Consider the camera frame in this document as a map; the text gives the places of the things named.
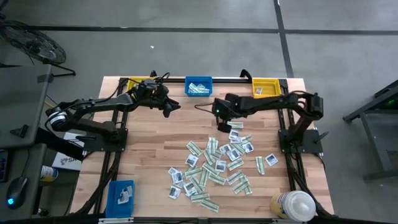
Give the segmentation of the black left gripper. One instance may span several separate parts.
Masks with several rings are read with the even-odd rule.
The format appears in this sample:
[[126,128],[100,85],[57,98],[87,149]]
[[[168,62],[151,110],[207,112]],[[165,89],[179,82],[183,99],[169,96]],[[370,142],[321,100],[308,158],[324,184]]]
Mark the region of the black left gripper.
[[172,110],[181,108],[179,102],[168,98],[168,93],[169,89],[163,84],[151,79],[143,80],[134,87],[134,107],[163,108],[163,116],[168,118]]

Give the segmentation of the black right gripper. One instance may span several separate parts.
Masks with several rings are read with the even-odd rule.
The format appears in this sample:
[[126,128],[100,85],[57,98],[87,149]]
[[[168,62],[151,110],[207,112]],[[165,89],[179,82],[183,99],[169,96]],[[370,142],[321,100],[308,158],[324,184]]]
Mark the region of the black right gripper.
[[238,117],[238,114],[233,109],[233,105],[229,101],[215,98],[212,106],[212,113],[217,120],[220,119],[222,122],[218,123],[218,130],[224,132],[225,127],[225,132],[230,133],[232,127],[227,122]]

